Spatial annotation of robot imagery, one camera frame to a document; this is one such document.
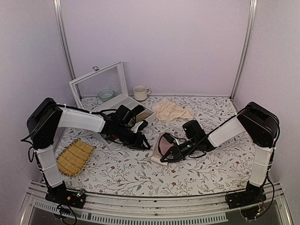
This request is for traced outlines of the pink and white underwear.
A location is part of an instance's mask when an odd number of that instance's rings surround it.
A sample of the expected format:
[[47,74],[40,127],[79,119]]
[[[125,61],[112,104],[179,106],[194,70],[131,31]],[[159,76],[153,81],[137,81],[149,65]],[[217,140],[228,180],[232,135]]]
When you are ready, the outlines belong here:
[[160,159],[162,158],[162,156],[165,155],[165,153],[169,150],[170,147],[172,147],[173,144],[169,143],[164,137],[163,135],[160,135],[158,138],[158,141],[155,145],[153,154],[150,158],[150,160],[158,165],[163,165],[163,166],[167,166],[167,162],[161,162]]

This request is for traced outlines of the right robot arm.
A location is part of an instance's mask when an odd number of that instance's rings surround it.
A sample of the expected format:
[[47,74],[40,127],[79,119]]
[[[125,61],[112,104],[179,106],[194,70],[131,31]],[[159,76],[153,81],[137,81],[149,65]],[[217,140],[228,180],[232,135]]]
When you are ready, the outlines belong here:
[[251,187],[243,193],[242,200],[246,204],[253,204],[260,198],[259,188],[267,179],[280,134],[279,119],[275,114],[255,102],[250,102],[209,133],[205,133],[196,120],[188,121],[182,127],[187,138],[184,143],[176,143],[176,138],[169,133],[159,138],[157,150],[161,156],[160,162],[179,162],[195,151],[210,152],[246,132],[252,139],[255,156],[248,181]]

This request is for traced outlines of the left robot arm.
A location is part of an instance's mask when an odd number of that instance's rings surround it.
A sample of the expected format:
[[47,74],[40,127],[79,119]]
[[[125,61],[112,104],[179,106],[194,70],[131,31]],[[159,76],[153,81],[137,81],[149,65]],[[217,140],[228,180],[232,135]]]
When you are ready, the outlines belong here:
[[63,180],[54,157],[53,144],[58,128],[76,128],[117,138],[120,143],[134,150],[149,150],[150,144],[142,133],[147,121],[136,122],[141,106],[130,110],[124,105],[117,109],[98,112],[87,111],[73,106],[61,105],[52,98],[45,98],[27,120],[29,134],[21,141],[30,143],[35,158],[51,195],[59,203],[66,203],[70,194],[61,185]]

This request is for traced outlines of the cream beige underwear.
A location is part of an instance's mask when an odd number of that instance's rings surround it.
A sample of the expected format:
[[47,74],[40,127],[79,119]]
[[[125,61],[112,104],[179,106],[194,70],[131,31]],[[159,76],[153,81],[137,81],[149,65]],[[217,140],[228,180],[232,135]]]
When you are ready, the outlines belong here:
[[160,121],[192,119],[194,117],[192,109],[184,109],[167,98],[163,98],[158,103],[155,103],[151,109],[156,113],[156,118]]

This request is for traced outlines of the floral patterned table mat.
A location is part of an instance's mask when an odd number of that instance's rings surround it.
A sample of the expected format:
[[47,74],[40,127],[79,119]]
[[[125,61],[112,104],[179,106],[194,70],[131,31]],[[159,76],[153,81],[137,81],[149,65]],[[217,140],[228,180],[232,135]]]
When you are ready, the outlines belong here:
[[[194,111],[205,133],[210,132],[236,113],[227,97],[165,97]],[[93,132],[74,128],[64,131],[56,142],[55,156],[76,139],[96,147],[87,165],[75,177],[62,175],[70,189],[129,196],[204,195],[244,189],[252,171],[255,148],[250,137],[242,133],[198,159],[187,157],[167,166],[150,160],[160,133],[184,138],[182,125],[189,120],[155,119],[144,130],[151,150],[131,150],[118,146],[107,149]]]

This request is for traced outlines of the olive rolled garment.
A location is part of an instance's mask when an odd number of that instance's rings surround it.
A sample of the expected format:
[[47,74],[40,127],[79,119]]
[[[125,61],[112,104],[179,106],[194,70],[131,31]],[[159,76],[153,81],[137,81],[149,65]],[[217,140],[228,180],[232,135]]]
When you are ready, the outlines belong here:
[[136,121],[140,122],[140,121],[146,120],[150,116],[151,116],[151,113],[143,112],[143,113],[137,115]]

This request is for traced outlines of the white divided organizer box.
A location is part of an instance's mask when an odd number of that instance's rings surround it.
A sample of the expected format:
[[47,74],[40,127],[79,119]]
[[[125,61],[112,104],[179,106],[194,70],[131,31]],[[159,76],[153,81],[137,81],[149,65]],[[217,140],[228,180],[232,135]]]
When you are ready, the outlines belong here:
[[95,136],[109,150],[121,145],[134,150],[150,149],[142,133],[156,116],[149,107],[121,94],[106,102],[99,102],[91,111],[100,112],[108,119],[104,129]]

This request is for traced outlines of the black rolled garment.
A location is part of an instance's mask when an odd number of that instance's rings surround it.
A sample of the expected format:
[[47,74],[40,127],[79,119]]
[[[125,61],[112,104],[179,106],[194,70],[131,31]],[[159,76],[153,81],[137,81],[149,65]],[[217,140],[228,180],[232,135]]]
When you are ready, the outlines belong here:
[[137,105],[132,109],[132,112],[134,113],[135,116],[138,114],[142,113],[144,111],[144,107],[142,105]]

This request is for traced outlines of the white ceramic mug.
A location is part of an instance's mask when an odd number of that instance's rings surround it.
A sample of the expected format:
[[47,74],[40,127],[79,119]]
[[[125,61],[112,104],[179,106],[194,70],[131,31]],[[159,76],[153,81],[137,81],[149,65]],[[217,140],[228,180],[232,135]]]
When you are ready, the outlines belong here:
[[133,88],[134,93],[134,99],[137,101],[144,101],[148,97],[148,95],[151,93],[151,90],[149,87],[138,85]]

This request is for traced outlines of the clear glass bowl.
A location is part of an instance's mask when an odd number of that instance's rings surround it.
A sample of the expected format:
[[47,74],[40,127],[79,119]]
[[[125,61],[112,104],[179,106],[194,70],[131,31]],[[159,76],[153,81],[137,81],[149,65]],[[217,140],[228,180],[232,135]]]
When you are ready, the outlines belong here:
[[115,94],[115,92],[113,90],[105,89],[105,90],[100,91],[97,96],[102,101],[108,101],[114,97],[114,94]]

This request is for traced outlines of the white framed glass lid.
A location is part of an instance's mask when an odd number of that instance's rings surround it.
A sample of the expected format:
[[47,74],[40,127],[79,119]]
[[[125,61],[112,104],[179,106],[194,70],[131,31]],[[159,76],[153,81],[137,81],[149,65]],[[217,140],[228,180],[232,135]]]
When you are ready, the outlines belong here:
[[93,67],[93,71],[84,74],[69,82],[77,107],[84,108],[85,98],[97,98],[98,93],[103,90],[113,90],[113,98],[105,102],[100,101],[100,109],[110,108],[128,97],[128,89],[125,79],[123,63],[113,63],[99,69]]

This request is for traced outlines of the woven bamboo tray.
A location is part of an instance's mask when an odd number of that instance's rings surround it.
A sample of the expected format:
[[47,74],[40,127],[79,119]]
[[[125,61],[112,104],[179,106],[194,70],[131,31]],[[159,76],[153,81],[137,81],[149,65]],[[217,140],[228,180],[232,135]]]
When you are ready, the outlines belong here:
[[60,173],[68,177],[78,175],[86,166],[95,148],[80,139],[74,140],[56,158]]

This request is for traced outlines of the aluminium front rail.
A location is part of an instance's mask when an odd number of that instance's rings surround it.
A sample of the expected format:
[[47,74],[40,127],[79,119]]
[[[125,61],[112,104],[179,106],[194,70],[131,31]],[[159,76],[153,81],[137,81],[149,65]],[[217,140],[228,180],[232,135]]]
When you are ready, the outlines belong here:
[[187,197],[128,197],[86,194],[82,209],[60,213],[45,199],[46,187],[32,182],[19,214],[21,225],[292,225],[279,183],[264,187],[266,201],[231,209],[225,194]]

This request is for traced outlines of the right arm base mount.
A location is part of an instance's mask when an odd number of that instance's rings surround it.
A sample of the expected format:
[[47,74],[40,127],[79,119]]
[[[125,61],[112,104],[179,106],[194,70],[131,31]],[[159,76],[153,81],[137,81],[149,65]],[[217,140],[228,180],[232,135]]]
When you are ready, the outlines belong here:
[[266,199],[263,186],[257,187],[249,182],[247,183],[245,190],[240,192],[230,191],[225,195],[225,201],[228,203],[229,209],[262,203]]

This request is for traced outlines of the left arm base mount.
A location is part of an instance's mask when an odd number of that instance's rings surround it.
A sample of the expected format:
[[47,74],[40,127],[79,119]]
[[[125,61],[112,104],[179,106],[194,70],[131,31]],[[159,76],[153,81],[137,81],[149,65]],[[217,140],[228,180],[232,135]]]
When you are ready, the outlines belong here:
[[85,190],[68,190],[65,182],[56,187],[47,187],[46,200],[64,204],[70,207],[82,209],[85,204],[86,194]]

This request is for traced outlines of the left aluminium corner post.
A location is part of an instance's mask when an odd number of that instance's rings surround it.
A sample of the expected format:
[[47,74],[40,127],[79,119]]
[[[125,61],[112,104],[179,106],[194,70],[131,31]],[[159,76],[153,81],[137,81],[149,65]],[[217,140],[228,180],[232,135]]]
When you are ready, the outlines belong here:
[[60,41],[61,41],[62,50],[64,53],[67,69],[69,72],[70,79],[73,80],[73,79],[75,79],[75,72],[74,72],[74,67],[73,67],[73,63],[72,63],[72,59],[71,59],[71,54],[70,54],[69,47],[68,47],[68,40],[67,40],[64,21],[63,21],[61,1],[54,0],[53,5],[54,5],[54,12],[55,12],[55,17],[56,17],[57,27],[58,27],[58,31],[59,31]]

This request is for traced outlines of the aluminium corner post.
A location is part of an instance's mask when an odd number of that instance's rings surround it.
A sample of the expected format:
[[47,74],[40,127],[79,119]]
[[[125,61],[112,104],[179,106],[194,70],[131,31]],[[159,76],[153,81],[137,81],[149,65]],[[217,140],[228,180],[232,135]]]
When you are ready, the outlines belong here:
[[73,79],[75,79],[75,72],[74,72],[74,67],[73,67],[73,63],[72,63],[72,59],[71,59],[71,54],[70,54],[69,47],[68,47],[68,40],[67,40],[64,21],[63,21],[61,1],[54,0],[53,5],[54,5],[54,12],[55,12],[55,17],[56,17],[57,27],[58,27],[58,31],[59,31],[60,41],[61,41],[62,50],[64,53],[67,69],[69,72],[70,79],[73,80]]
[[237,92],[239,89],[239,85],[241,82],[243,70],[246,64],[247,60],[247,55],[248,55],[248,50],[250,46],[250,41],[254,29],[254,24],[255,24],[255,15],[256,15],[256,10],[257,10],[257,0],[251,0],[250,1],[250,6],[249,6],[249,12],[248,12],[248,19],[247,19],[247,26],[246,26],[246,33],[245,33],[245,38],[242,46],[242,51],[241,51],[241,56],[240,56],[240,61],[238,64],[236,76],[234,79],[232,91],[230,94],[230,99],[234,102],[235,98],[237,96]]

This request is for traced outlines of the right aluminium corner post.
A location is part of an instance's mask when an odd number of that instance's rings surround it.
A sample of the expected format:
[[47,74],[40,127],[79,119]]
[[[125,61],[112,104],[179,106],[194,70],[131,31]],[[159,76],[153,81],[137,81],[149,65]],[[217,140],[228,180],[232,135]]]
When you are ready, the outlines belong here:
[[240,56],[240,61],[238,64],[236,76],[234,79],[232,91],[230,94],[230,99],[234,102],[235,98],[237,96],[237,92],[239,89],[239,85],[241,82],[243,70],[246,64],[247,60],[247,55],[248,55],[248,50],[250,46],[250,41],[254,29],[254,24],[255,24],[255,15],[256,15],[256,10],[257,10],[257,0],[251,0],[250,1],[250,6],[249,6],[249,12],[248,12],[248,19],[247,19],[247,26],[246,26],[246,33],[245,33],[245,38],[242,46],[242,51],[241,51],[241,56]]

